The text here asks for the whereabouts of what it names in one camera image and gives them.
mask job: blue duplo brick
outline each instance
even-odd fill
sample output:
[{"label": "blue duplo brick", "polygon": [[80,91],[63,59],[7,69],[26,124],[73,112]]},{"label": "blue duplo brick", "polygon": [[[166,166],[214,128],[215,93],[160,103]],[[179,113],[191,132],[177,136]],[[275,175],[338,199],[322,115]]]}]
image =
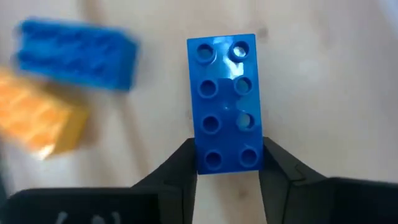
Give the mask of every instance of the blue duplo brick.
[{"label": "blue duplo brick", "polygon": [[16,64],[62,83],[127,91],[137,42],[123,31],[88,24],[28,19],[18,27]]},{"label": "blue duplo brick", "polygon": [[254,34],[187,40],[199,174],[264,167]]}]

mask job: blurry yellow brick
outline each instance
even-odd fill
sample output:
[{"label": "blurry yellow brick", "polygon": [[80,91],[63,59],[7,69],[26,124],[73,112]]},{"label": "blurry yellow brick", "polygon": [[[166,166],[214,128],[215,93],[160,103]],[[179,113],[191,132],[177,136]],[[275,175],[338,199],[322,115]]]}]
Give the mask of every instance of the blurry yellow brick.
[{"label": "blurry yellow brick", "polygon": [[39,159],[72,150],[83,131],[87,109],[31,85],[0,68],[0,129]]}]

